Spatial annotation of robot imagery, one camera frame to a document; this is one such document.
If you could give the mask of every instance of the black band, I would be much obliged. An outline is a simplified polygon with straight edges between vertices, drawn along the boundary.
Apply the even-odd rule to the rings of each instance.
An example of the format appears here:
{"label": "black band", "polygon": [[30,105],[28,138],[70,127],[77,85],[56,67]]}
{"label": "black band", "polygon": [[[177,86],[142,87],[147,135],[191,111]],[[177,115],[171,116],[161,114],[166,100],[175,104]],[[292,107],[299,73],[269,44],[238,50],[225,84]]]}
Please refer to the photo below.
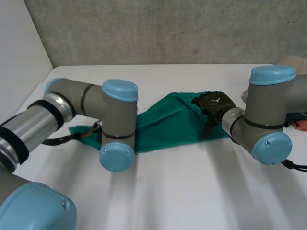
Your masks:
{"label": "black band", "polygon": [[38,101],[32,103],[28,108],[30,108],[34,105],[39,105],[41,107],[44,107],[49,112],[51,112],[52,115],[54,116],[54,118],[57,120],[58,129],[62,127],[62,125],[64,124],[63,115],[53,104],[51,104],[50,102],[45,101],[45,100],[38,100]]}
{"label": "black band", "polygon": [[75,117],[75,116],[76,116],[76,111],[75,111],[75,109],[73,108],[73,105],[72,105],[72,103],[70,102],[70,100],[67,99],[67,97],[65,97],[63,94],[60,94],[59,92],[54,92],[54,91],[52,91],[52,92],[50,92],[50,93],[53,93],[53,94],[55,94],[55,95],[61,97],[64,101],[66,101],[67,104],[69,105],[69,107],[71,108],[72,117]]}
{"label": "black band", "polygon": [[87,92],[89,91],[89,89],[94,86],[94,85],[88,85],[84,92],[83,92],[83,95],[82,95],[82,98],[81,98],[81,104],[80,104],[80,108],[81,108],[81,111],[83,112],[83,114],[86,116],[86,112],[85,112],[85,109],[84,109],[84,100],[85,100],[85,96],[87,94]]}
{"label": "black band", "polygon": [[105,137],[110,138],[110,139],[115,139],[115,140],[127,139],[127,138],[132,137],[132,136],[135,134],[135,132],[133,132],[133,133],[131,133],[131,134],[129,134],[129,135],[126,135],[126,136],[113,136],[113,135],[109,135],[109,134],[105,133],[105,132],[102,131],[102,130],[101,130],[101,132],[102,132],[102,134],[103,134]]}
{"label": "black band", "polygon": [[9,129],[0,126],[0,137],[10,144],[16,151],[20,164],[24,163],[29,157],[29,150],[20,138]]}
{"label": "black band", "polygon": [[4,165],[4,167],[10,172],[12,173],[13,171],[15,171],[15,167],[13,165],[13,163],[10,161],[10,159],[5,156],[1,151],[0,151],[0,162]]}
{"label": "black band", "polygon": [[276,125],[276,126],[261,125],[261,124],[251,122],[251,121],[247,120],[246,118],[244,118],[244,121],[245,121],[246,124],[248,124],[250,126],[253,126],[253,127],[256,127],[256,128],[264,128],[264,129],[280,129],[280,128],[283,128],[283,125],[284,125],[283,123],[280,124],[280,125]]}
{"label": "black band", "polygon": [[238,116],[238,117],[235,119],[235,121],[231,124],[231,126],[230,126],[230,136],[232,136],[232,129],[234,128],[236,122],[237,122],[238,120],[240,120],[242,117],[244,117],[244,114],[242,114],[241,116]]}

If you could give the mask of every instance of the white wall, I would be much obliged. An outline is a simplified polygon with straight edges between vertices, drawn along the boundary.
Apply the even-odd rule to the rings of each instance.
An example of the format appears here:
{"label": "white wall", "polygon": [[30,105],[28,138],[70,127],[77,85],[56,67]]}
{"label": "white wall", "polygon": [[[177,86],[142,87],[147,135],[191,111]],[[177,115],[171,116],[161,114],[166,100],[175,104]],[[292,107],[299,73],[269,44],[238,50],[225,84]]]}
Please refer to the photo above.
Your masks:
{"label": "white wall", "polygon": [[0,0],[0,122],[12,116],[52,65],[23,0]]}

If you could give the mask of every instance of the white table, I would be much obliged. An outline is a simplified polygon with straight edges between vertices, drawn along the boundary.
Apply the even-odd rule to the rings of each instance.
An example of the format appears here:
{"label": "white table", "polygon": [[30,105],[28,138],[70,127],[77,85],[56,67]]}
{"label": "white table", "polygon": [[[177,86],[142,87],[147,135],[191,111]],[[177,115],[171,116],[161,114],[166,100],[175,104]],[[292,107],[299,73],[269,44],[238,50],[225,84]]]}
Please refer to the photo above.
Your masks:
{"label": "white table", "polygon": [[[221,90],[237,106],[259,65],[74,66],[55,68],[21,111],[43,96],[53,78],[102,84],[121,78],[139,87],[139,112],[170,92]],[[77,116],[68,126],[92,125]],[[307,164],[306,133],[292,127],[290,159]],[[222,139],[139,154],[128,171],[111,173],[98,151],[70,141],[40,145],[15,172],[69,196],[78,209],[78,230],[305,230],[307,174],[264,166],[231,140]]]}

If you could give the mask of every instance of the beige object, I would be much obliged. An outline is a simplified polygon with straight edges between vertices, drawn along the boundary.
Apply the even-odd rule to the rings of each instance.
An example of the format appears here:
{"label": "beige object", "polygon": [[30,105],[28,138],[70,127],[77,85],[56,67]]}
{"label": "beige object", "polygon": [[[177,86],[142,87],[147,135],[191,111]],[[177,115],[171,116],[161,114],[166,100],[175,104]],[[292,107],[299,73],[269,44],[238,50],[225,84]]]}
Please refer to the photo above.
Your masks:
{"label": "beige object", "polygon": [[[298,55],[289,55],[282,59],[277,65],[291,66],[295,68],[296,73],[299,75],[307,75],[307,58],[300,57]],[[246,89],[242,95],[242,100],[246,103],[248,97],[248,89]]]}

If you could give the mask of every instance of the green cloth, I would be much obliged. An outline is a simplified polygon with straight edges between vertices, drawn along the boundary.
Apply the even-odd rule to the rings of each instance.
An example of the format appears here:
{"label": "green cloth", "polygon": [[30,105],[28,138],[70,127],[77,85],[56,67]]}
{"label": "green cloth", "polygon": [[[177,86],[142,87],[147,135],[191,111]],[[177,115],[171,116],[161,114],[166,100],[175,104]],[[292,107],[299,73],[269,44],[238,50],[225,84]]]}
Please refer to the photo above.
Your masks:
{"label": "green cloth", "polygon": [[[221,125],[218,125],[213,128],[209,138],[201,138],[207,116],[196,104],[191,104],[191,100],[199,94],[173,92],[146,112],[139,114],[135,131],[135,152],[148,152],[227,137]],[[74,134],[88,132],[90,128],[90,126],[74,126],[69,127],[69,130]],[[79,141],[99,150],[101,146],[97,137],[98,135],[94,134]]]}

